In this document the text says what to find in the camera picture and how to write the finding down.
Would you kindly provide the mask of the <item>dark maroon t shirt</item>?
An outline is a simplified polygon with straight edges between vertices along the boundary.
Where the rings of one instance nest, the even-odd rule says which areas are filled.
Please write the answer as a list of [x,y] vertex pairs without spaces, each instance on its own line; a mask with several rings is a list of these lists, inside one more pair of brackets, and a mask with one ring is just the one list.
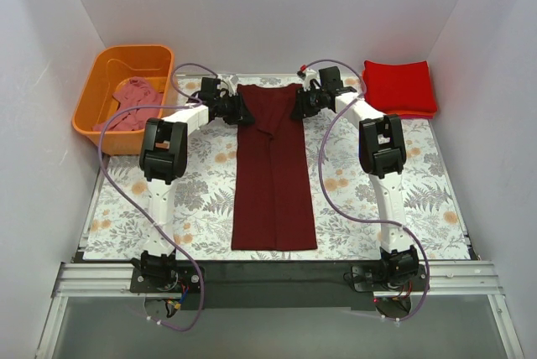
[[254,122],[237,128],[234,250],[317,248],[304,125],[291,117],[298,89],[238,87]]

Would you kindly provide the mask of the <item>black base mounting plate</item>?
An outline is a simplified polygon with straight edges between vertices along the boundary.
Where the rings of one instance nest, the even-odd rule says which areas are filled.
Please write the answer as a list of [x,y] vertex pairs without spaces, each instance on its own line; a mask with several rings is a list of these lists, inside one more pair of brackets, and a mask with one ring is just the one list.
[[374,293],[400,302],[425,288],[419,264],[373,261],[135,263],[130,292],[183,310],[349,308],[372,311]]

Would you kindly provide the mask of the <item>red folded t shirt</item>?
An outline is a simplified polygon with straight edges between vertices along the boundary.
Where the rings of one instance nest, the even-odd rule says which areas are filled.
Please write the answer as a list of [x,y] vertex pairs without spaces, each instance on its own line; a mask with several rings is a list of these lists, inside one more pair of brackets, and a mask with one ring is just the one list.
[[387,65],[364,61],[366,102],[386,114],[399,110],[435,112],[438,107],[426,61]]

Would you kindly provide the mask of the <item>aluminium frame rail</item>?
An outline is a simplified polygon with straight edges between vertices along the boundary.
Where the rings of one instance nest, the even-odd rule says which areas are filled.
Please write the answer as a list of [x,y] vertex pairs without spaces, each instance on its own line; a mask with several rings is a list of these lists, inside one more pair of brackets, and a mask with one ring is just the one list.
[[60,268],[39,358],[522,358],[495,267],[431,265],[430,288],[372,311],[349,308],[180,310],[130,292],[126,263]]

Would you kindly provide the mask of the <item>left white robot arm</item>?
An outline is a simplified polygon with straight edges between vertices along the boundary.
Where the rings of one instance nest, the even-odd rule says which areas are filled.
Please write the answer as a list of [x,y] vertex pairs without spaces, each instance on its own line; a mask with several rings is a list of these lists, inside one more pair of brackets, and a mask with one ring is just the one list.
[[148,214],[153,229],[139,259],[132,260],[144,282],[158,291],[176,291],[180,272],[173,246],[175,194],[187,166],[188,136],[216,118],[225,123],[252,124],[253,116],[237,93],[237,77],[201,79],[200,90],[164,118],[146,122],[139,167],[149,190]]

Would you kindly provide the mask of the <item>floral table mat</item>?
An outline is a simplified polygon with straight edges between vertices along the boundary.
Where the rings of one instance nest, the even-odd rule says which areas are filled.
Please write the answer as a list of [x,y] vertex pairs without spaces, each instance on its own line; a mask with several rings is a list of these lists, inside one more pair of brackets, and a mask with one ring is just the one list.
[[[216,120],[192,134],[188,166],[175,197],[174,238],[198,260],[376,259],[380,228],[377,203],[357,156],[357,130],[330,110],[304,123],[305,153],[315,214],[317,248],[301,252],[234,251],[232,213],[237,131]],[[467,230],[425,119],[403,123],[407,160],[404,209],[409,229],[431,260],[470,256]],[[139,256],[151,226],[143,216],[149,192],[135,156],[115,156],[100,188],[87,239],[86,260],[128,260]]]

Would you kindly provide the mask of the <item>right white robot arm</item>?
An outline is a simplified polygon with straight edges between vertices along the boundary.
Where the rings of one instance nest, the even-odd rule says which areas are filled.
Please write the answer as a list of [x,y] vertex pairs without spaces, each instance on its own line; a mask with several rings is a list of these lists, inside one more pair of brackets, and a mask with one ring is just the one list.
[[293,119],[313,117],[330,109],[336,120],[345,118],[358,131],[358,159],[373,186],[379,214],[376,222],[381,226],[380,259],[372,270],[361,270],[358,280],[393,289],[409,284],[418,275],[420,265],[404,212],[406,150],[401,119],[366,102],[363,79],[357,86],[345,86],[336,66],[316,71],[304,65],[297,76],[302,85],[296,92]]

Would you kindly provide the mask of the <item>orange folded t shirt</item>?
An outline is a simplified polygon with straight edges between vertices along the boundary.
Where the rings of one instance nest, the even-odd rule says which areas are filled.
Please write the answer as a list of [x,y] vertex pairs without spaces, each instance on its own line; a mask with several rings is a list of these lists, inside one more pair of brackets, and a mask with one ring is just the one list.
[[427,119],[430,120],[435,117],[435,112],[419,112],[419,111],[405,111],[399,110],[396,114],[404,119]]

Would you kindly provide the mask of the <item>pink t shirt in basket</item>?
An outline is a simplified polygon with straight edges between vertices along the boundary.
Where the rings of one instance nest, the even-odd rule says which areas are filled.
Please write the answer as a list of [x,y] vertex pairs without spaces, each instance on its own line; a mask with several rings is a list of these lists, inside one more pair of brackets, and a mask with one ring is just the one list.
[[[124,111],[130,107],[160,106],[163,94],[143,77],[130,78],[112,96],[118,103],[118,110]],[[107,127],[108,131],[137,131],[144,128],[151,117],[157,117],[158,108],[135,109],[116,117]]]

